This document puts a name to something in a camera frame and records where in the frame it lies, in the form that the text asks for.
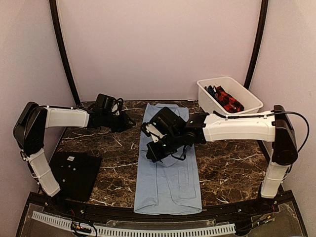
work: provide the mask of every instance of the red plaid cloth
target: red plaid cloth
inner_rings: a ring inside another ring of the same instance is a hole
[[[216,88],[216,95],[218,103],[229,113],[237,113],[244,110],[244,106],[232,97],[230,94],[226,93],[224,89],[219,86]]]

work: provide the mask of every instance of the marble table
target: marble table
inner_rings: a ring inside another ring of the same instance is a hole
[[[67,128],[57,151],[86,152],[102,157],[88,203],[133,207],[136,189],[140,125],[146,104],[177,104],[190,113],[202,112],[196,101],[125,101],[124,109],[137,122],[132,129],[111,133],[101,129]],[[203,206],[255,199],[267,162],[257,141],[225,140],[195,145]]]

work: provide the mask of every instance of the pink wall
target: pink wall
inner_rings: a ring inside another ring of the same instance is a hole
[[[0,3],[0,236],[15,236],[29,192],[37,185],[19,155],[13,127],[29,101],[70,106],[73,100],[60,60],[49,3]],[[50,157],[60,129],[46,133]]]
[[[260,0],[59,0],[80,98],[197,99],[196,81],[244,82]]]
[[[269,2],[267,23],[251,91],[271,109],[282,104],[302,113],[311,126],[309,141],[284,183],[292,189],[310,236],[316,233],[316,1]],[[290,116],[298,146],[305,123]]]

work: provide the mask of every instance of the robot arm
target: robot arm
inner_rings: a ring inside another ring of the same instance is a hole
[[[285,174],[298,157],[294,129],[282,106],[249,115],[193,114],[187,122],[165,107],[142,125],[142,131],[153,138],[147,144],[147,158],[153,162],[194,143],[227,139],[273,142],[274,153],[261,188],[263,198],[275,197]]]
[[[44,154],[44,133],[49,127],[110,127],[112,132],[122,132],[135,122],[122,109],[122,100],[99,94],[92,110],[39,106],[29,102],[24,108],[13,135],[24,161],[43,190],[54,196],[60,191]]]

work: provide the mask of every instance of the plastic container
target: plastic container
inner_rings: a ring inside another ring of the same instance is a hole
[[[249,90],[240,85],[236,80],[230,77],[204,79],[197,81],[198,85],[198,104],[208,113],[217,111],[221,114],[238,115],[238,114],[253,114],[263,107],[263,103],[254,96]],[[222,86],[222,88],[237,99],[244,106],[244,111],[238,113],[227,112],[206,90],[205,86]]]

